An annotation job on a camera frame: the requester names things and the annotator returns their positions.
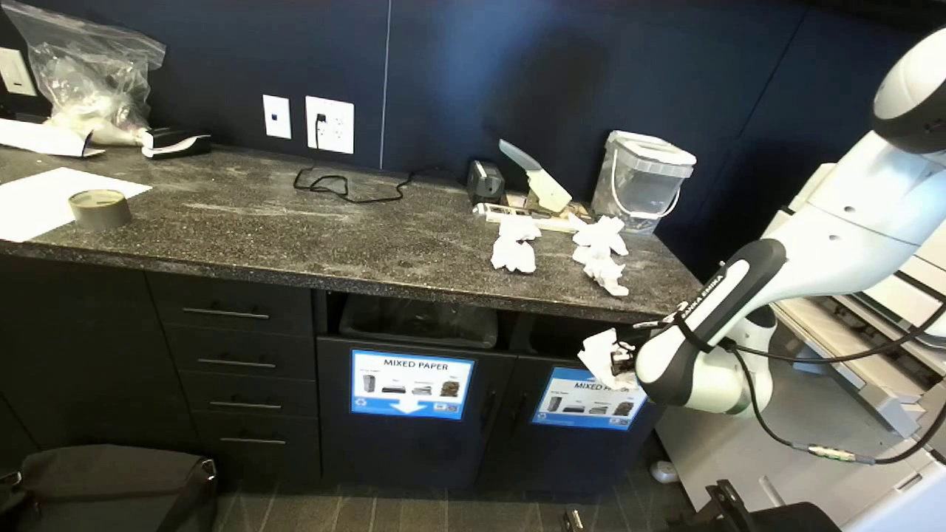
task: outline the cabinet drawer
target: cabinet drawer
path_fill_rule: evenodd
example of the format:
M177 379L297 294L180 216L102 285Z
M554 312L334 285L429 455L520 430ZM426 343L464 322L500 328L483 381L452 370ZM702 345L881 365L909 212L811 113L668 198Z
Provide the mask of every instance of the cabinet drawer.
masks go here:
M199 414L316 417L316 381L183 374Z
M313 339L256 331L170 328L183 371L316 379Z
M269 284L151 275L158 311L170 324L307 334L312 291Z
M260 417L199 417L207 455L226 479L319 479L319 426L312 417L260 420Z

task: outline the kitchen counter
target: kitchen counter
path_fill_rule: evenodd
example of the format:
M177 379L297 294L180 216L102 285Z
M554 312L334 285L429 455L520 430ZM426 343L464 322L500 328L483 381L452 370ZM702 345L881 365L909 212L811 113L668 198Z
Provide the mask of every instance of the kitchen counter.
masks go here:
M34 243L0 243L0 253L97 263L195 278L263 281L285 285L464 302L627 322L664 315L698 291L698 281L658 235L627 235L627 299L609 299L572 260L575 243L544 232L539 271L508 275L488 256L498 225L470 216L464 189L412 182L393 203L347 203L299 192L306 161L216 149L151 161L109 147L102 160L56 160L0 149L0 182L47 169L84 169L155 186L131 200L118 229L65 225ZM390 176L347 170L356 195L390 195Z

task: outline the floor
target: floor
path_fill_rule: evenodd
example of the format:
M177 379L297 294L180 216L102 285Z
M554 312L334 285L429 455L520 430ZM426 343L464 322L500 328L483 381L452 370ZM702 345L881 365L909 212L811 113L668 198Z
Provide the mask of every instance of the floor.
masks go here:
M569 509L581 509L588 532L661 532L693 504L680 483L650 479L658 458L661 444L647 444L625 480L594 501L297 492L282 480L236 488L222 495L216 532L562 532Z

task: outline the drawer handle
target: drawer handle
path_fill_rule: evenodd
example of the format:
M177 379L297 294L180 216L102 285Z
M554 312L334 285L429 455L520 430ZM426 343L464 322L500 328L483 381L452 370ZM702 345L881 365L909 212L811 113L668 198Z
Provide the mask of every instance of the drawer handle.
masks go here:
M226 315L226 319L256 319L256 322L269 322L269 312L260 311L228 311L228 308L180 308L183 312L195 315Z
M213 407L239 407L239 411L285 411L278 402L211 402Z
M219 438L222 444L236 444L236 447L287 447L287 439L278 438Z
M199 358L201 365L239 365L239 370L275 370L275 364L263 359L233 359L233 358Z

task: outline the plastic bag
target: plastic bag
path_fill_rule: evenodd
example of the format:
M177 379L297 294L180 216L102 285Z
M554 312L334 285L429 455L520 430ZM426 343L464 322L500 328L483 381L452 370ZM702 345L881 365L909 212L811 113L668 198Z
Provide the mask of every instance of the plastic bag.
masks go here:
M118 27L4 2L31 46L40 92L55 102L47 124L92 133L95 145L140 145L149 126L149 71L165 46Z

